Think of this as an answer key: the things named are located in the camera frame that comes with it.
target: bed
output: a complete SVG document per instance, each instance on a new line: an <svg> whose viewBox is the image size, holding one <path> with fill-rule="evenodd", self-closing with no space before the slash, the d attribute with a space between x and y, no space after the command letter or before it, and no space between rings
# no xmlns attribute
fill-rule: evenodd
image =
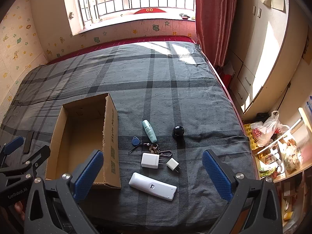
<svg viewBox="0 0 312 234"><path fill-rule="evenodd" d="M27 74L0 128L0 144L34 131L31 152L49 145L62 104L110 92L118 111L120 190L91 190L81 207L92 222L123 230L209 228L226 205L202 166L213 149L235 172L255 178L249 140L215 70L190 38L137 38L102 44L54 60ZM147 119L162 150L171 150L180 173L166 166L140 166L132 138L148 142ZM185 128L184 149L172 129ZM29 155L19 148L7 158L14 166ZM129 187L134 172L177 186L173 201ZM44 176L45 165L38 169Z"/></svg>

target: red mat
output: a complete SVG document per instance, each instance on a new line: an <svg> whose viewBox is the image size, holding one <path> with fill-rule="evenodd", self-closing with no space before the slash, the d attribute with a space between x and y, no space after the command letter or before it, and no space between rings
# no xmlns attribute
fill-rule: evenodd
<svg viewBox="0 0 312 234"><path fill-rule="evenodd" d="M131 43L138 43L138 42L148 42L148 41L184 41L184 42L191 42L195 43L194 40L192 40L190 37L186 36L172 36L172 35L165 35L165 36L149 36L149 37L138 37L138 38L132 38L132 39L123 39L123 40L115 40L112 42L102 43L99 45L94 45L90 47L86 47L84 49L80 49L78 51L74 51L70 54L65 54L64 56L61 56L59 58L56 58L48 64L53 64L56 62L64 61L66 59L81 55L81 54L87 54L96 50L101 50L104 48L112 47L112 46L119 46L124 44L131 44Z"/></svg>

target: white phone charger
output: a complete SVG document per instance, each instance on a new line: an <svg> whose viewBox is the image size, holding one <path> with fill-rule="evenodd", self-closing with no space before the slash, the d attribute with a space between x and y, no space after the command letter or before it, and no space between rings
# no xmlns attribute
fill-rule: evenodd
<svg viewBox="0 0 312 234"><path fill-rule="evenodd" d="M163 161L163 160L159 159L158 154L143 153L141 166L152 168L152 169L158 169L158 165L162 164L162 163L159 163L159 161Z"/></svg>
<svg viewBox="0 0 312 234"><path fill-rule="evenodd" d="M171 158L166 165L173 171L179 172L177 169L181 169L179 166L179 163L177 161L175 161L173 158Z"/></svg>

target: bottle cap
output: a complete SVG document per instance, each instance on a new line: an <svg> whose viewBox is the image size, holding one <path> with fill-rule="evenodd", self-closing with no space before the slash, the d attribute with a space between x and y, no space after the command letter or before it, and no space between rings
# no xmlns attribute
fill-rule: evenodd
<svg viewBox="0 0 312 234"><path fill-rule="evenodd" d="M144 129L151 126L151 124L149 124L148 120L144 120L144 121L142 122L142 124L143 124L143 128L144 128Z"/></svg>
<svg viewBox="0 0 312 234"><path fill-rule="evenodd" d="M172 137L178 138L184 135L184 128L182 126L176 126L172 131Z"/></svg>

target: blue key fob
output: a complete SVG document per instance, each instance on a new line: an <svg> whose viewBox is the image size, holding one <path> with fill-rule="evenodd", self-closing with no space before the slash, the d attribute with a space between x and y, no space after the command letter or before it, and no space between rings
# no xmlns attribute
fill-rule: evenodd
<svg viewBox="0 0 312 234"><path fill-rule="evenodd" d="M140 144L140 139L137 138L136 136L133 137L133 139L132 139L132 145L133 145L133 146L138 146L139 144Z"/></svg>

